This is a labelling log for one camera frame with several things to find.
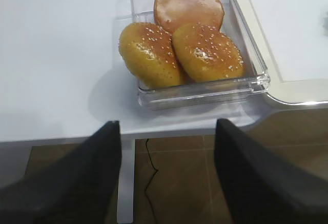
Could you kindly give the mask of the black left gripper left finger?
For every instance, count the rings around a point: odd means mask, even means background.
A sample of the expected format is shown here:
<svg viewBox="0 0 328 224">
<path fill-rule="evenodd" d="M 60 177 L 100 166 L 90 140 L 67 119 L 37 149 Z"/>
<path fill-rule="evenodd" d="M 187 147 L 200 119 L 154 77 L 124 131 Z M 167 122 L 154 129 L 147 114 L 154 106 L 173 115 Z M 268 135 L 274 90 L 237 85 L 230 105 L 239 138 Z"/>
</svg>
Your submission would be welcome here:
<svg viewBox="0 0 328 224">
<path fill-rule="evenodd" d="M 105 223 L 120 172 L 120 125 L 105 123 L 40 172 L 1 189 L 1 223 Z"/>
</svg>

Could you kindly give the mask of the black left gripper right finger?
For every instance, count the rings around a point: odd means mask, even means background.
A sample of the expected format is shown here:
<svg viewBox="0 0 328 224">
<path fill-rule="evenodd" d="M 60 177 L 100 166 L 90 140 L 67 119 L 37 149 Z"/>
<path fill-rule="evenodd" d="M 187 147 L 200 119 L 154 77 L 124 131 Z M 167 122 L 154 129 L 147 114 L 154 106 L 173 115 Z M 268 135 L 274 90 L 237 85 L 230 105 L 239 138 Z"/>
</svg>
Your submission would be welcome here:
<svg viewBox="0 0 328 224">
<path fill-rule="evenodd" d="M 216 172 L 233 223 L 327 223 L 327 181 L 272 153 L 228 119 L 216 123 Z"/>
</svg>

